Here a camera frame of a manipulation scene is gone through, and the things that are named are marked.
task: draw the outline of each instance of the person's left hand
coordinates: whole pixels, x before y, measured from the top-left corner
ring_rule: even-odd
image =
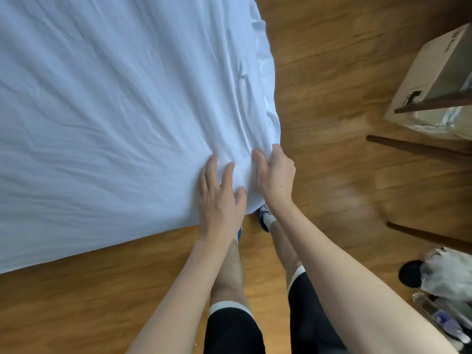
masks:
[[[216,177],[217,156],[213,154],[198,179],[200,194],[200,229],[204,241],[224,244],[231,243],[243,223],[246,214],[246,191],[237,190],[236,200],[233,193],[233,170],[235,164],[229,163],[223,173],[221,185]]]

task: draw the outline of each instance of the wooden floor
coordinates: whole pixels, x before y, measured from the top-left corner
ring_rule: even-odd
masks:
[[[294,201],[403,297],[400,265],[429,248],[385,220],[467,238],[471,172],[365,141],[423,140],[382,121],[423,43],[470,21],[469,0],[256,0],[276,63],[282,145]],[[289,352],[284,273],[268,234],[246,217],[246,293],[268,353]],[[0,276],[1,353],[123,353],[198,236],[171,231]],[[195,353],[203,351],[207,313]]]

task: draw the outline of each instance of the black lid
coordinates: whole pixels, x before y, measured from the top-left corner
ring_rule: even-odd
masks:
[[[423,261],[414,260],[406,262],[398,271],[398,279],[410,288],[421,287],[421,265]]]

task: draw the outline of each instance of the plastic bag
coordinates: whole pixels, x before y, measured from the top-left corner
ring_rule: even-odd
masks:
[[[472,256],[450,248],[429,253],[421,266],[421,289],[455,300],[472,301]]]

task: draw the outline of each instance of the shoe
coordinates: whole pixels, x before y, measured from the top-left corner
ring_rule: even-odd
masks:
[[[267,205],[266,204],[263,204],[260,208],[259,208],[259,224],[261,225],[261,227],[263,228],[263,230],[265,232],[270,232],[266,226],[266,224],[264,223],[264,216],[266,214],[270,214],[272,215],[272,213],[270,212],[270,210],[268,209]]]

